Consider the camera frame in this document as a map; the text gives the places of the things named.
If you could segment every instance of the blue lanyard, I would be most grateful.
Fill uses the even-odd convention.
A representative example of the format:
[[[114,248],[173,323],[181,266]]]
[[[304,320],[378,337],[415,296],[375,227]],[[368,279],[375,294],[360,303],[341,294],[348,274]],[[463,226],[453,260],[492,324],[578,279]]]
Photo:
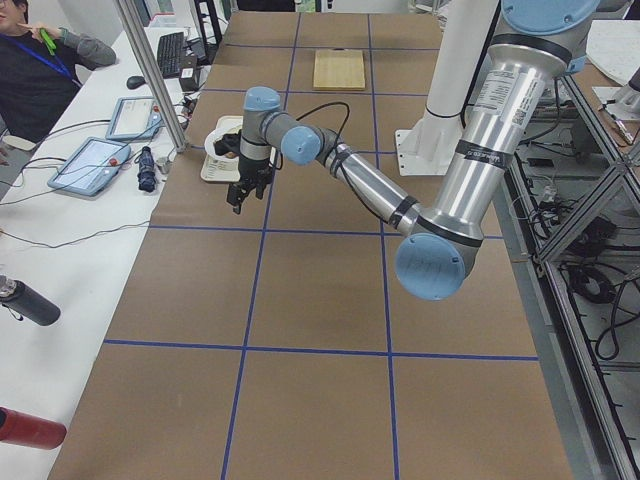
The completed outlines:
[[[62,62],[62,60],[60,60],[60,57],[58,57],[57,55],[53,56],[53,58],[56,60],[56,63],[54,64],[54,63],[50,62],[49,60],[47,60],[46,58],[44,58],[42,55],[40,55],[37,52],[31,50],[26,45],[18,42],[17,40],[9,37],[8,35],[0,34],[0,37],[8,40],[11,43],[13,43],[16,47],[18,47],[22,51],[26,52],[27,54],[31,55],[36,60],[41,61],[46,66],[48,66],[49,68],[55,70],[56,72],[58,72],[63,77],[68,78],[73,83],[75,83],[77,86],[82,87],[82,84],[80,82],[78,82],[75,78],[73,78],[73,75],[71,75],[71,72],[69,71],[67,66]]]

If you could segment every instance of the computer mouse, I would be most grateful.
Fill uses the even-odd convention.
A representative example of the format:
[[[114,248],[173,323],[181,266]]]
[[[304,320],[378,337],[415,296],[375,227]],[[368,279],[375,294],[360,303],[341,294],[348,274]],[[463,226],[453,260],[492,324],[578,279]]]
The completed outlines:
[[[141,77],[140,75],[134,75],[133,77],[129,77],[127,79],[127,88],[129,90],[133,90],[141,85],[144,85],[145,83],[147,82],[145,81],[144,77]]]

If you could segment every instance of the blue joint cap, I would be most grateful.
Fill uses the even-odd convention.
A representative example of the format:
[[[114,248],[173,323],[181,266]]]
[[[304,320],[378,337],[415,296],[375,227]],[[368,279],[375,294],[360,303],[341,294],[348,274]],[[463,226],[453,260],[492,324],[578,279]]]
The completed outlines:
[[[600,0],[503,0],[502,16],[527,35],[554,35],[589,18]]]
[[[584,64],[586,63],[586,61],[587,61],[586,55],[583,55],[582,57],[579,57],[579,58],[574,58],[569,63],[566,73],[569,75],[573,75],[574,73],[581,72],[582,69],[584,68]]]
[[[280,150],[293,163],[307,165],[318,156],[321,147],[322,144],[316,132],[309,127],[299,125],[285,133]]]
[[[250,112],[279,110],[280,94],[269,87],[251,87],[244,97],[244,109]]]
[[[464,261],[455,247],[432,233],[416,233],[396,252],[396,275],[402,286],[423,300],[442,300],[458,291]]]

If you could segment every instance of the tablet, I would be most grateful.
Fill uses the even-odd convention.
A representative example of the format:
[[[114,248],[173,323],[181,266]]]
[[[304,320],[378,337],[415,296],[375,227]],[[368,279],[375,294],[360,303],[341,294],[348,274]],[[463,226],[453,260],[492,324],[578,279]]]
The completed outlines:
[[[47,185],[61,193],[92,197],[109,184],[130,154],[126,143],[89,137]]]
[[[120,142],[149,140],[161,125],[162,117],[153,97],[120,98],[105,138]]]

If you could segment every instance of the red can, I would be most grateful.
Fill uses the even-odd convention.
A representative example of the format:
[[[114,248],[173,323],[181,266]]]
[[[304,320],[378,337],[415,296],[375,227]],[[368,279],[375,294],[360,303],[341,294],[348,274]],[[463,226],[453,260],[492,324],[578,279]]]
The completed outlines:
[[[0,442],[52,450],[66,434],[61,423],[0,407]]]

